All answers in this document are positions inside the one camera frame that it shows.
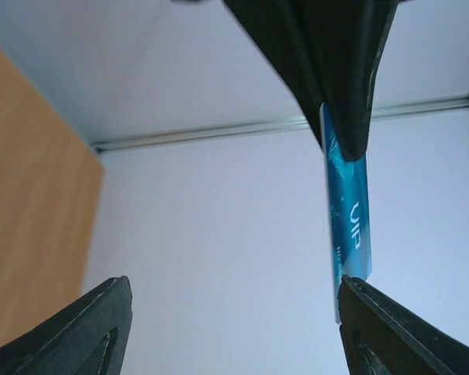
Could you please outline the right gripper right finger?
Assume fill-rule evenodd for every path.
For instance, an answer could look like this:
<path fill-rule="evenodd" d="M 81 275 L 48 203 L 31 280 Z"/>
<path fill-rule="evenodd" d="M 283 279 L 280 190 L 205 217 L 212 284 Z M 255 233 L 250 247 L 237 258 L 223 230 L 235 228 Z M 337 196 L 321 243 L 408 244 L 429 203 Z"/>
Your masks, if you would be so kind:
<path fill-rule="evenodd" d="M 380 292 L 343 276 L 339 331 L 351 374 L 469 374 L 469 347 Z"/>

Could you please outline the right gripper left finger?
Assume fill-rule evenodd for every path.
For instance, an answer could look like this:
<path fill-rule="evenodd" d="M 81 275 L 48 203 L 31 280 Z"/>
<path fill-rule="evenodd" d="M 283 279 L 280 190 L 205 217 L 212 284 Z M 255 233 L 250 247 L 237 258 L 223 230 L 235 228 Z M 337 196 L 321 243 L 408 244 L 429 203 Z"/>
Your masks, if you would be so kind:
<path fill-rule="evenodd" d="M 0 347 L 0 374 L 119 374 L 131 304 L 128 277 L 110 277 Z"/>

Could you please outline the blue VIP card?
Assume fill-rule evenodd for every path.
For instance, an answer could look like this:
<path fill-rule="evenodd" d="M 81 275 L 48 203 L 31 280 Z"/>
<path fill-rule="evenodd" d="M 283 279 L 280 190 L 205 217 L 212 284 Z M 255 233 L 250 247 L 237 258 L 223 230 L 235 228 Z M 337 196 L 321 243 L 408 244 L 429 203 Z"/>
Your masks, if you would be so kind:
<path fill-rule="evenodd" d="M 371 231 L 367 158 L 344 160 L 331 111 L 320 107 L 325 180 L 328 193 L 335 322 L 341 323 L 338 291 L 342 277 L 366 280 L 371 275 Z"/>

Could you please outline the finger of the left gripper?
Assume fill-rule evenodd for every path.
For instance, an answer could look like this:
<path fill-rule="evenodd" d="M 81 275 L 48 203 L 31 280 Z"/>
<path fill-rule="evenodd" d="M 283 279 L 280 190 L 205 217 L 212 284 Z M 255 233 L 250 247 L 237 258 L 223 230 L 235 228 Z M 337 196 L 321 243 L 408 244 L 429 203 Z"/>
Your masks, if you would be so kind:
<path fill-rule="evenodd" d="M 284 81 L 319 144 L 323 102 L 306 37 L 301 1 L 244 1 L 224 3 Z"/>
<path fill-rule="evenodd" d="M 374 86 L 397 1 L 301 1 L 304 35 L 342 155 L 367 150 Z"/>

